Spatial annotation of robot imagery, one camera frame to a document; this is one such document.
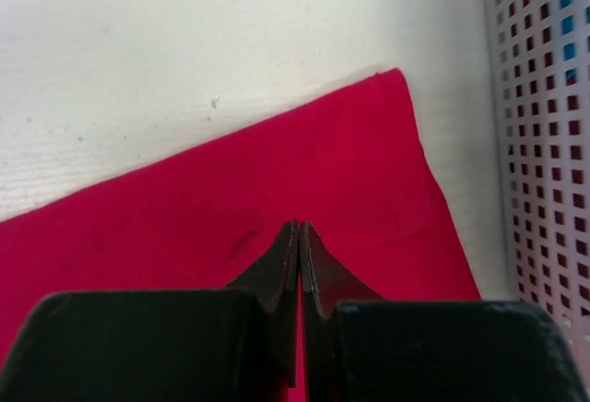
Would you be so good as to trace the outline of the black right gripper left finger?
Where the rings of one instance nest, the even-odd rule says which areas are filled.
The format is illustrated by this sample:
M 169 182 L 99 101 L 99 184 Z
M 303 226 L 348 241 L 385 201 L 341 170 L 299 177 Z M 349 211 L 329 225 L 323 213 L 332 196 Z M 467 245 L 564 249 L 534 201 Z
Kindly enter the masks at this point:
M 299 225 L 213 290 L 53 294 L 1 371 L 5 401 L 283 401 L 296 381 Z

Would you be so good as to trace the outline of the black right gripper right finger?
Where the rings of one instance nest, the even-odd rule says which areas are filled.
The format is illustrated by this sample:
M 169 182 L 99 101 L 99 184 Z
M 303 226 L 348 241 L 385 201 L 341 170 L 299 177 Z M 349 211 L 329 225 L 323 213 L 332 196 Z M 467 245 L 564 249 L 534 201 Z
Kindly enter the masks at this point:
M 388 301 L 300 227 L 312 401 L 585 401 L 568 344 L 519 301 Z

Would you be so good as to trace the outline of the pink red t shirt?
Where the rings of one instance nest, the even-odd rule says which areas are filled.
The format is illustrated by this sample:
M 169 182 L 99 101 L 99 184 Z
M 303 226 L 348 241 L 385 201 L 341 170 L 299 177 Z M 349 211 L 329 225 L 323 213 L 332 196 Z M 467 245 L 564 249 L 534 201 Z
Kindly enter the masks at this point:
M 403 73 L 392 69 L 92 186 L 1 226 L 1 360 L 45 297 L 67 292 L 213 290 L 284 224 L 388 301 L 463 302 L 478 288 L 425 159 Z M 309 401 L 301 265 L 296 381 Z

